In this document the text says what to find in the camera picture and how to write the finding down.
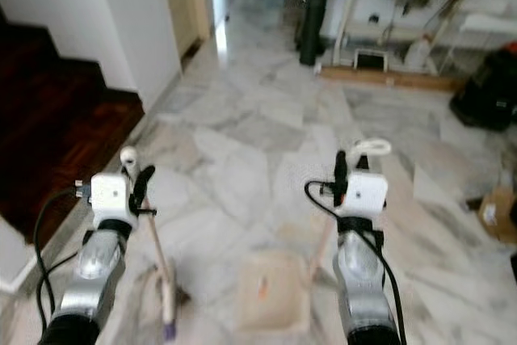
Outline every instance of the black bag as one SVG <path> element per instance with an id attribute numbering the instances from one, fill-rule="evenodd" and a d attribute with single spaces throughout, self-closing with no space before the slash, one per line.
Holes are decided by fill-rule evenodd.
<path id="1" fill-rule="evenodd" d="M 514 270 L 514 277 L 517 282 L 517 253 L 511 257 L 511 268 Z"/>
<path id="2" fill-rule="evenodd" d="M 487 56 L 450 107 L 467 126 L 507 129 L 517 119 L 517 55 L 503 49 Z"/>

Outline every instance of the red object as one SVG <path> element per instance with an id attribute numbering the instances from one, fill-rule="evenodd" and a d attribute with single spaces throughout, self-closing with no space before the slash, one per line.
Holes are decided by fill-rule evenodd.
<path id="1" fill-rule="evenodd" d="M 517 42 L 511 42 L 505 46 L 505 49 L 512 54 L 517 54 Z"/>

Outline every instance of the wooden stick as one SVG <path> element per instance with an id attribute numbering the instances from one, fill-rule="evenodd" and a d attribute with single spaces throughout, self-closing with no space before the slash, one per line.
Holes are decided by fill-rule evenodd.
<path id="1" fill-rule="evenodd" d="M 147 197 L 144 199 L 144 207 L 149 209 L 149 200 Z M 158 269 L 162 273 L 162 279 L 167 284 L 170 284 L 170 273 L 169 267 L 167 266 L 167 261 L 165 259 L 165 255 L 163 254 L 162 245 L 160 244 L 160 237 L 158 236 L 158 231 L 156 229 L 156 223 L 154 222 L 153 216 L 148 216 L 147 220 L 149 221 L 149 229 L 151 231 L 151 235 L 153 237 L 154 245 L 156 246 L 156 253 L 158 256 Z"/>
<path id="2" fill-rule="evenodd" d="M 329 241 L 330 233 L 334 228 L 334 220 L 330 217 L 326 218 L 325 227 L 323 228 L 322 236 L 317 244 L 316 253 L 310 261 L 309 265 L 309 284 L 314 282 L 316 271 L 322 265 L 323 255 L 325 254 L 326 243 Z"/>

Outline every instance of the black cable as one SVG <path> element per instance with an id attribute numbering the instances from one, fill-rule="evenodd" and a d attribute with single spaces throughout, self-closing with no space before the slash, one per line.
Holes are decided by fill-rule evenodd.
<path id="1" fill-rule="evenodd" d="M 40 214 L 38 215 L 38 218 L 36 220 L 36 226 L 34 227 L 34 235 L 33 235 L 33 242 L 34 242 L 34 251 L 36 252 L 36 258 L 38 261 L 38 266 L 41 270 L 41 277 L 43 278 L 43 281 L 45 283 L 45 288 L 47 289 L 48 298 L 50 300 L 50 311 L 51 313 L 54 312 L 56 309 L 56 301 L 54 300 L 54 293 L 52 291 L 52 285 L 48 281 L 48 273 L 47 268 L 45 267 L 45 264 L 43 262 L 43 259 L 41 258 L 41 249 L 40 249 L 40 238 L 38 236 L 40 232 L 40 224 L 43 220 L 43 216 L 45 212 L 47 211 L 47 208 L 58 198 L 62 196 L 67 196 L 69 194 L 75 194 L 74 188 L 65 189 L 63 191 L 59 191 L 58 193 L 52 195 L 47 202 L 43 205 L 43 208 L 41 208 Z"/>
<path id="2" fill-rule="evenodd" d="M 47 270 L 47 275 L 50 275 L 54 272 L 54 270 L 58 269 L 63 264 L 69 262 L 73 258 L 75 258 L 78 255 L 78 251 L 71 254 L 70 256 L 67 256 L 66 258 L 62 259 L 59 263 L 54 264 Z M 42 334 L 47 330 L 47 318 L 45 317 L 45 312 L 43 310 L 43 305 L 41 303 L 41 289 L 43 288 L 43 276 L 40 277 L 40 280 L 38 281 L 38 285 L 36 286 L 36 302 L 38 305 L 38 312 L 40 313 L 40 319 L 41 319 L 41 332 Z"/>
<path id="3" fill-rule="evenodd" d="M 309 200 L 315 204 L 317 207 L 319 207 L 321 210 L 329 213 L 332 217 L 334 217 L 336 220 L 339 219 L 339 216 L 334 213 L 332 210 L 328 209 L 324 204 L 318 202 L 312 194 L 310 194 L 310 187 L 311 185 L 327 185 L 328 182 L 322 182 L 322 181 L 308 181 L 305 184 L 305 194 L 309 198 Z M 354 232 L 356 232 L 359 237 L 366 243 L 367 246 L 370 247 L 370 249 L 375 253 L 377 258 L 379 258 L 382 265 L 385 267 L 386 272 L 388 272 L 389 281 L 391 282 L 391 286 L 393 289 L 393 295 L 395 298 L 395 309 L 397 311 L 397 320 L 398 320 L 398 331 L 399 335 L 401 337 L 401 345 L 406 345 L 406 330 L 404 328 L 404 317 L 402 315 L 402 303 L 401 303 L 401 297 L 398 290 L 398 284 L 397 280 L 395 279 L 395 275 L 393 274 L 393 271 L 391 267 L 389 266 L 388 262 L 386 262 L 384 256 L 381 252 L 378 251 L 378 249 L 373 245 L 372 242 L 370 242 L 364 235 L 363 232 L 359 229 L 351 228 Z"/>
<path id="4" fill-rule="evenodd" d="M 441 15 L 445 10 L 447 10 L 450 5 L 451 5 L 451 2 L 453 0 L 447 0 L 430 18 L 429 20 L 427 20 L 426 24 L 423 25 L 423 28 L 422 30 L 425 30 L 433 20 L 435 20 L 435 18 L 439 15 Z"/>
<path id="5" fill-rule="evenodd" d="M 383 45 L 386 45 L 391 38 L 391 35 L 393 33 L 393 29 L 395 28 L 395 14 L 397 13 L 397 4 L 393 7 L 393 13 L 391 16 L 391 20 L 389 22 L 389 25 L 383 30 L 382 34 L 380 35 L 380 40 L 382 41 Z"/>

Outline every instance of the cardboard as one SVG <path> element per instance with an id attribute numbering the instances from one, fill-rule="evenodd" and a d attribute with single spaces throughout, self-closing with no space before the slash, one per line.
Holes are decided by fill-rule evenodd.
<path id="1" fill-rule="evenodd" d="M 239 273 L 237 331 L 295 334 L 310 328 L 309 272 L 302 257 L 281 250 L 250 254 Z"/>
<path id="2" fill-rule="evenodd" d="M 477 214 L 486 232 L 500 242 L 517 244 L 517 226 L 510 219 L 516 196 L 508 187 L 497 187 L 485 196 Z"/>

